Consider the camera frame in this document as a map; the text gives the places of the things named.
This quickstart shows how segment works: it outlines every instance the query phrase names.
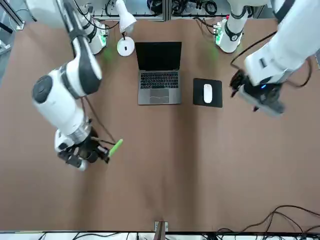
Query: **black mount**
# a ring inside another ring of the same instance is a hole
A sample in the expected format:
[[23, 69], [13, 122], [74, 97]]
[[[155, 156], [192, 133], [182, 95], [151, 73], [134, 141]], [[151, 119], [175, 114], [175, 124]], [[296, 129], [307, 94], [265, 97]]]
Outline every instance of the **black mount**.
[[65, 161], [66, 164], [70, 164], [76, 168], [79, 168], [82, 162], [85, 160], [89, 163], [94, 163], [98, 158], [109, 162], [109, 149], [102, 146], [98, 140], [98, 134], [92, 127], [90, 134], [80, 144], [67, 147], [65, 150], [60, 151], [57, 155], [59, 158]]
[[[268, 106], [270, 109], [280, 113], [282, 105], [279, 103], [279, 97], [282, 85], [283, 83], [266, 83], [253, 86], [245, 72], [239, 69], [230, 82], [230, 87], [232, 88], [231, 98], [243, 86], [243, 91], [254, 98], [260, 105]], [[259, 110], [259, 107], [254, 106], [253, 111], [256, 112], [257, 110]]]

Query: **table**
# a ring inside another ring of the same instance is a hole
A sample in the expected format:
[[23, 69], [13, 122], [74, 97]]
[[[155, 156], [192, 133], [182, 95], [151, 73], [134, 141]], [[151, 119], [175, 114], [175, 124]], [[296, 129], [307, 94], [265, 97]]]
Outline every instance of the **table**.
[[[248, 20], [237, 53], [276, 26], [272, 19]], [[57, 158], [55, 129], [31, 98], [39, 77], [72, 59], [68, 36], [40, 23], [18, 32], [0, 88], [0, 228], [152, 231], [155, 221], [167, 221], [170, 231], [239, 231], [281, 204], [320, 212], [319, 71], [302, 89], [284, 87], [282, 117], [253, 113], [230, 98], [235, 54], [222, 53], [203, 31], [195, 20], [136, 23], [136, 42], [182, 41], [182, 104], [160, 106], [138, 105], [136, 54], [120, 57], [121, 35], [111, 31], [97, 56], [103, 82], [90, 99], [124, 143], [109, 165], [96, 162], [85, 172]], [[292, 80], [306, 75], [304, 65]], [[223, 108], [193, 105], [193, 78], [222, 81]], [[282, 212], [304, 229], [319, 224], [299, 210]], [[270, 231], [295, 230], [275, 217]]]

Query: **black mouse pad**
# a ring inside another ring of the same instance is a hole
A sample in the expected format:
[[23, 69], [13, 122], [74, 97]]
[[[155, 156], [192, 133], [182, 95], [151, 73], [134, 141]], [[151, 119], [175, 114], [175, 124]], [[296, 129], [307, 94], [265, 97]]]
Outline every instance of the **black mouse pad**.
[[[212, 101], [204, 101], [204, 85], [212, 86]], [[222, 82], [218, 80], [194, 78], [193, 79], [193, 104], [207, 107], [222, 108]]]

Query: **white computer mouse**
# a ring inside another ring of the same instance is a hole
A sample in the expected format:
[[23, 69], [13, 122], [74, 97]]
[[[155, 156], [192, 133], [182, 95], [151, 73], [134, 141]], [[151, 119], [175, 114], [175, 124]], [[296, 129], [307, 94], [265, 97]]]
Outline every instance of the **white computer mouse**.
[[203, 85], [203, 100], [206, 104], [212, 102], [212, 86], [211, 84]]

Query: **desk lamp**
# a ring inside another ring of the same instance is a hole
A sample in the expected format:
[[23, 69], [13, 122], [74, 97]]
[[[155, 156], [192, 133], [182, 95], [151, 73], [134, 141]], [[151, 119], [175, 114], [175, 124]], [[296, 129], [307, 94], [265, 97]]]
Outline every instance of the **desk lamp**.
[[117, 0], [115, 8], [120, 17], [119, 28], [122, 34], [122, 38], [118, 41], [116, 49], [121, 56], [127, 57], [134, 52], [135, 42], [131, 37], [126, 36], [125, 33], [131, 33], [133, 31], [134, 24], [137, 20], [128, 12], [123, 0]]

